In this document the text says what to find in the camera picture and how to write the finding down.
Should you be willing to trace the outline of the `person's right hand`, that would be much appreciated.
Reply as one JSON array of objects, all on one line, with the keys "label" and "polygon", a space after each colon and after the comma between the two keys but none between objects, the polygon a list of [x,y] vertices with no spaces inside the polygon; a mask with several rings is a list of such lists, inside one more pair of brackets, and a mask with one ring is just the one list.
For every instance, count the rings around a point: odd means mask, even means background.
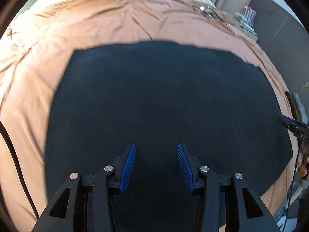
[{"label": "person's right hand", "polygon": [[306,156],[306,145],[302,144],[299,152],[299,158],[297,160],[297,172],[301,178],[305,177],[307,175],[308,169],[306,168],[306,165],[308,164],[308,156]]}]

